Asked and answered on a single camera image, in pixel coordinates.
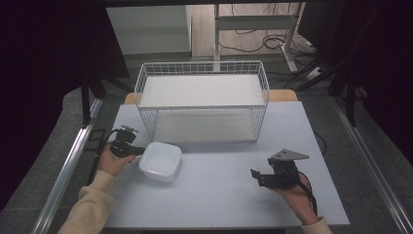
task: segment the beige sweater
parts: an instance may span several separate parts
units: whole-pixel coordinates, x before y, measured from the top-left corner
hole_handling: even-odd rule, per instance
[[[113,198],[110,193],[114,183],[114,176],[97,171],[94,182],[80,190],[79,201],[72,208],[67,221],[61,226],[58,233],[99,233],[113,206]],[[313,225],[302,225],[301,228],[305,234],[332,233],[325,218]]]

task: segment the wire basket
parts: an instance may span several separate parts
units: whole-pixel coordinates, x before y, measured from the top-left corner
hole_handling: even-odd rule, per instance
[[[269,86],[261,61],[157,62],[134,96],[153,141],[257,141]]]

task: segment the white table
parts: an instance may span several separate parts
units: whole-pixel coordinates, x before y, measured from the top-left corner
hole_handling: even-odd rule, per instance
[[[133,143],[149,136],[135,105],[122,105],[114,128],[137,128]],[[299,225],[282,197],[259,187],[250,170],[271,173],[267,158],[282,148],[304,153],[296,161],[311,180],[319,215],[330,225],[349,224],[300,101],[270,102],[255,143],[182,144],[182,164],[171,183],[146,177],[138,160],[127,165],[114,188],[107,227],[136,229],[283,228]]]

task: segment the white bowl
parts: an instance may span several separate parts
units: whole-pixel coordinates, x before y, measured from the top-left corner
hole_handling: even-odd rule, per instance
[[[139,167],[148,177],[171,182],[177,176],[181,154],[180,148],[174,145],[152,142],[146,147]]]

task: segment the human hand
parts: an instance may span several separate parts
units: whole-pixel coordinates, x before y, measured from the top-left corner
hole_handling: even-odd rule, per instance
[[[302,173],[300,173],[300,180],[311,190],[310,182]],[[319,222],[319,218],[313,211],[310,199],[298,184],[290,189],[271,188],[271,190],[282,195],[288,206],[294,211],[295,215],[301,220],[303,225],[311,225]]]
[[[130,155],[125,158],[116,157],[112,151],[110,151],[110,143],[103,147],[103,151],[100,155],[99,164],[97,168],[100,171],[109,173],[113,176],[117,176],[121,173],[122,169],[127,163],[130,163],[136,158],[134,155]]]

